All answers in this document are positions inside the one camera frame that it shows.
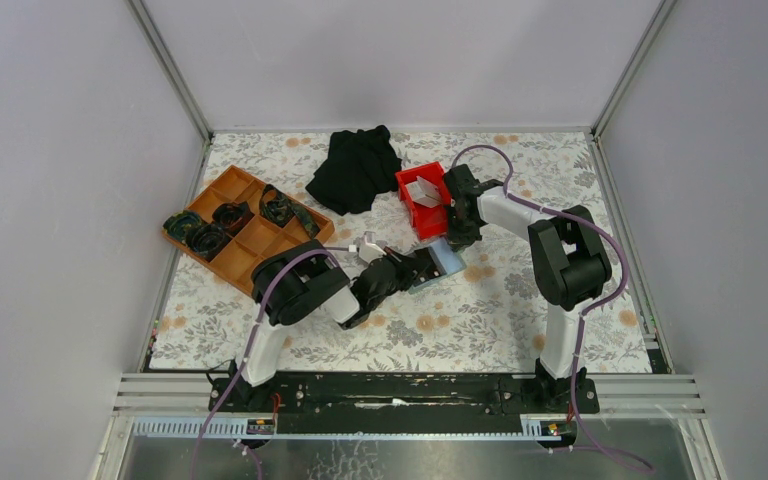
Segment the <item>grey-green card holder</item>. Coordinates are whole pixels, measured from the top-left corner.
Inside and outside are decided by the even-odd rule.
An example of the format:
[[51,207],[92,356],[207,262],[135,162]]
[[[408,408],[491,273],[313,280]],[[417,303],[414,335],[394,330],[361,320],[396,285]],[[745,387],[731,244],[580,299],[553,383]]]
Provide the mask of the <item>grey-green card holder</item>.
[[438,284],[442,279],[462,272],[466,263],[459,253],[455,252],[444,237],[414,249],[411,256],[431,262],[431,266],[408,289],[415,294],[418,291]]

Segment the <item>red plastic bin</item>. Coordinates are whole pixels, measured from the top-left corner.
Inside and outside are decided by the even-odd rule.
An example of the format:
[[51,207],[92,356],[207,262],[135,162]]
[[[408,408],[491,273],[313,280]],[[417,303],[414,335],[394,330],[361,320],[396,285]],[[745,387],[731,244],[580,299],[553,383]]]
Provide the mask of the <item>red plastic bin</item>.
[[444,170],[439,162],[396,173],[399,198],[420,240],[439,237],[448,231],[446,207],[450,205],[451,196],[443,175]]

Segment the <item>credit cards stack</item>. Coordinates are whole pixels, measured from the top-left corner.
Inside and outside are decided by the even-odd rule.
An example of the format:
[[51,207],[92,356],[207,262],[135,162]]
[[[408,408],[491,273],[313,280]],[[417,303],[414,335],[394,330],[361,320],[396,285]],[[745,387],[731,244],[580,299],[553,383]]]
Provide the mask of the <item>credit cards stack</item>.
[[412,182],[406,183],[405,191],[413,204],[425,208],[435,208],[443,203],[438,188],[423,177],[416,177]]

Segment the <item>wooden divided organizer tray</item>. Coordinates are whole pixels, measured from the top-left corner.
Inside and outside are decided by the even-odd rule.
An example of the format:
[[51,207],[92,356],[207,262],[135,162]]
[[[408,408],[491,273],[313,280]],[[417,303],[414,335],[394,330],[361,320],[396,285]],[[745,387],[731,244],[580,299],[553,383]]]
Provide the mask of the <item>wooden divided organizer tray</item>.
[[246,295],[252,292],[251,275],[269,257],[311,240],[298,220],[279,227],[260,215],[259,200],[267,183],[237,166],[211,181],[183,210],[192,210],[204,224],[221,226],[232,238],[210,262],[195,256],[162,229],[163,236],[184,254]]

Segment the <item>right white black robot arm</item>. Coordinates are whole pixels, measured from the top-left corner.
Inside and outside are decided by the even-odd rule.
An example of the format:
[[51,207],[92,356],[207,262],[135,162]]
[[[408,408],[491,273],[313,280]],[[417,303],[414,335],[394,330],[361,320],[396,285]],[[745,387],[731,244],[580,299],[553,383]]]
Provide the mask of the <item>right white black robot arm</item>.
[[463,250],[482,240],[481,228],[493,225],[526,240],[535,285],[548,304],[546,344],[535,373],[535,402],[557,412],[573,398],[569,380],[580,375],[583,363],[579,305],[601,296],[612,277],[612,265],[599,230],[587,208],[564,211],[538,207],[509,194],[499,180],[478,181],[466,165],[444,173],[449,194],[447,241]]

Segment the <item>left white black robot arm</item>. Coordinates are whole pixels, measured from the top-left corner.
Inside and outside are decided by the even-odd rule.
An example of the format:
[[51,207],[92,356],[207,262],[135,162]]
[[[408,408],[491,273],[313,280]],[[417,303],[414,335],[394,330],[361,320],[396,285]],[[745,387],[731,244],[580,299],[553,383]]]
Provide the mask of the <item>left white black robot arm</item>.
[[402,254],[370,240],[345,247],[365,269],[351,279],[333,253],[318,240],[308,241],[267,258],[252,272],[252,296],[258,307],[252,332],[236,359],[238,377],[232,398],[248,411],[269,401],[290,329],[310,316],[323,316],[341,329],[366,322],[385,300],[428,281],[444,270],[430,248]]

